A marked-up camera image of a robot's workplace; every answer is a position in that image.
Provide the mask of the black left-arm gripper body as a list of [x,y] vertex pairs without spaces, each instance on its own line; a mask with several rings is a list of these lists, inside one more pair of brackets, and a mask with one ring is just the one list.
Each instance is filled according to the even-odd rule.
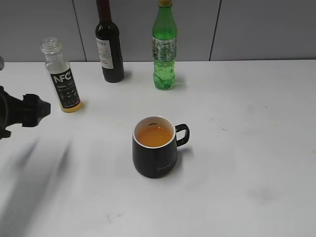
[[25,94],[22,100],[9,95],[0,87],[0,137],[9,138],[11,131],[6,128],[15,124],[23,127],[36,127],[40,121],[50,115],[51,104],[36,94]]

